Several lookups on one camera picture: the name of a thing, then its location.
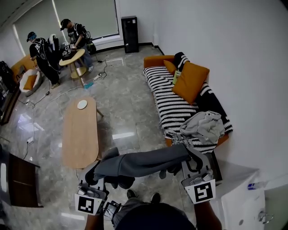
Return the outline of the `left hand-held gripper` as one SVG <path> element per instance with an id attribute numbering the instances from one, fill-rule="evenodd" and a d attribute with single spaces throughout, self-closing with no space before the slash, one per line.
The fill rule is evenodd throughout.
<path id="1" fill-rule="evenodd" d="M 93 216 L 102 212 L 109 194 L 104 178 L 95 180 L 95 168 L 99 163 L 94 162 L 81 171 L 77 192 L 74 194 L 75 210 Z"/>

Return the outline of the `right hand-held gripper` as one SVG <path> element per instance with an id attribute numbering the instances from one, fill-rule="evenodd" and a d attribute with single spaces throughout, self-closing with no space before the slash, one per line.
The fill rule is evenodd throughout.
<path id="1" fill-rule="evenodd" d="M 210 162 L 203 153 L 187 148 L 189 159 L 181 163 L 184 180 L 181 182 L 193 204 L 216 198 L 216 181 Z"/>

